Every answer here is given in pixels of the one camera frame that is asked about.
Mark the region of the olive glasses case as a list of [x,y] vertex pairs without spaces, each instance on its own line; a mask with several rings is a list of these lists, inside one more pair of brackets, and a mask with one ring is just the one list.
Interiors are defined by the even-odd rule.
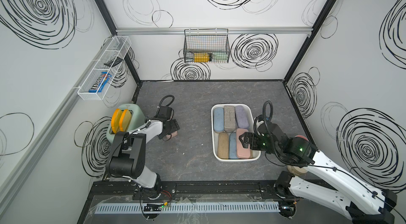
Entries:
[[220,159],[229,158],[229,137],[227,133],[220,133],[218,136],[217,156]]

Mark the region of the light blue glasses case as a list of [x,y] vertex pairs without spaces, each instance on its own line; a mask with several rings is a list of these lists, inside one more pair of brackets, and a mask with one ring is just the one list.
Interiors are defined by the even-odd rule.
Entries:
[[236,155],[236,132],[229,135],[229,159],[238,159]]

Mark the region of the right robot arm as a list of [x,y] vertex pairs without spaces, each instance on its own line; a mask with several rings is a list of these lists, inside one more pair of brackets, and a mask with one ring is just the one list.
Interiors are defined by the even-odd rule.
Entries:
[[329,184],[323,187],[283,171],[274,184],[281,199],[308,199],[340,213],[354,224],[395,222],[394,192],[378,189],[343,170],[304,136],[288,137],[278,125],[264,122],[254,127],[252,133],[237,133],[236,140],[243,148],[273,154],[286,166],[304,169]]

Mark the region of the beige grey glasses case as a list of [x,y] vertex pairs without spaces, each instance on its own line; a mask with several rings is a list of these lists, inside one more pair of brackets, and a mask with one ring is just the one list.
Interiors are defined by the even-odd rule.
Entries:
[[224,131],[232,133],[236,130],[235,107],[224,106]]

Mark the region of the lavender glasses case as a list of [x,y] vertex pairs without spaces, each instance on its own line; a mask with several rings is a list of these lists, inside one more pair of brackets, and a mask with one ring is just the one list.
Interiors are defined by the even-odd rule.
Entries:
[[241,105],[235,106],[235,117],[238,128],[241,129],[249,128],[248,117],[243,106]]

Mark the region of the blue glasses case narrow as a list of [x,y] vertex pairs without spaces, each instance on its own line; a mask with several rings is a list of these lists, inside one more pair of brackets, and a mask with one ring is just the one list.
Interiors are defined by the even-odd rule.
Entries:
[[217,107],[213,112],[213,127],[216,133],[224,131],[224,108]]

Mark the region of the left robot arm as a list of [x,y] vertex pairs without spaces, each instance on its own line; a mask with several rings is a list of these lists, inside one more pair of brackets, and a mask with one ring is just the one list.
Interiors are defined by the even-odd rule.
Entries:
[[172,138],[179,129],[176,119],[150,119],[129,132],[118,132],[107,158],[105,170],[108,176],[128,179],[148,198],[157,199],[161,195],[161,178],[145,165],[146,146],[155,137]]

